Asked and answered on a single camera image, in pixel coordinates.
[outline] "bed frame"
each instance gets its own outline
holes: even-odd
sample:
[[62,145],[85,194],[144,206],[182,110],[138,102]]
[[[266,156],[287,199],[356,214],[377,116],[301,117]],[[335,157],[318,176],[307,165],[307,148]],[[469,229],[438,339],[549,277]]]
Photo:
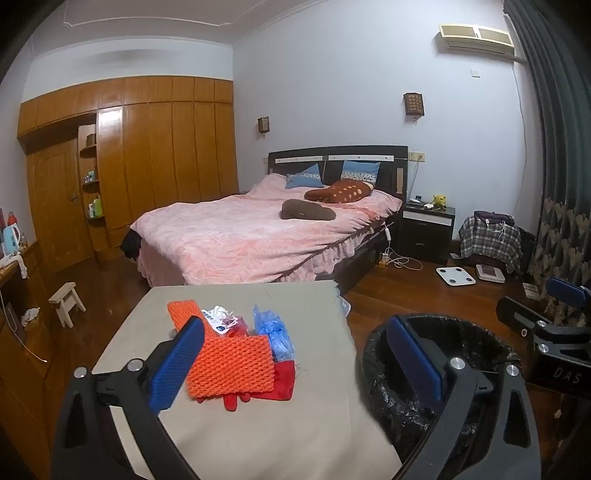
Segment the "bed frame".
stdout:
[[[408,147],[400,145],[351,145],[343,147],[302,148],[269,153],[269,173],[299,173],[317,163],[322,183],[332,185],[340,179],[345,160],[380,162],[375,188],[402,200],[400,210],[386,219],[395,245],[404,211],[408,182]],[[379,261],[388,246],[384,228],[376,229],[355,250],[355,255],[335,265],[331,274],[316,280],[335,280],[342,294],[350,290]]]

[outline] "curtain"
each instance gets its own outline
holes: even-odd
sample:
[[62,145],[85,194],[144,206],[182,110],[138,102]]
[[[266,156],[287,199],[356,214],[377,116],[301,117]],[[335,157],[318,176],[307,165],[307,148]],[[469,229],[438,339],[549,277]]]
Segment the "curtain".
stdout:
[[505,12],[531,66],[543,126],[544,204],[529,272],[555,324],[584,326],[544,286],[549,277],[591,278],[591,59],[544,0],[505,0]]

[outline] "blue plastic bag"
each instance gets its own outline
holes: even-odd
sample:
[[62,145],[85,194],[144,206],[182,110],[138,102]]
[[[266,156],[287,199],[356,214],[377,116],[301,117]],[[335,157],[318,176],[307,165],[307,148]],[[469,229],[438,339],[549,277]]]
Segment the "blue plastic bag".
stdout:
[[293,360],[296,355],[296,350],[285,323],[272,310],[261,312],[257,305],[255,305],[252,314],[255,318],[255,330],[259,335],[267,335],[273,350],[273,360],[275,362],[284,362],[286,360]]

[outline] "air conditioner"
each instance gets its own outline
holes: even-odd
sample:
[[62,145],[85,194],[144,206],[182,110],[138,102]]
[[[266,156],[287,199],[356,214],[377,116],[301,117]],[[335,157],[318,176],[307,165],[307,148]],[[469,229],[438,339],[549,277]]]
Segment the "air conditioner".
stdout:
[[472,50],[515,57],[509,32],[479,25],[440,24],[441,37],[451,50]]

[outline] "blue gripper pad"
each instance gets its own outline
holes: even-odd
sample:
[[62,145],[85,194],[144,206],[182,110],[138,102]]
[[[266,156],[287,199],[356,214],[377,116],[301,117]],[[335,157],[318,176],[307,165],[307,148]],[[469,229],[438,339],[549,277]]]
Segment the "blue gripper pad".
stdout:
[[428,356],[397,316],[388,321],[386,336],[421,405],[438,413],[443,406],[443,380]]
[[152,376],[150,384],[148,405],[154,415],[172,406],[189,369],[201,351],[204,339],[202,321],[197,317],[191,317],[172,340],[175,345]]
[[548,295],[563,301],[577,310],[586,307],[589,301],[587,292],[584,289],[556,277],[548,279],[546,282],[546,292]]

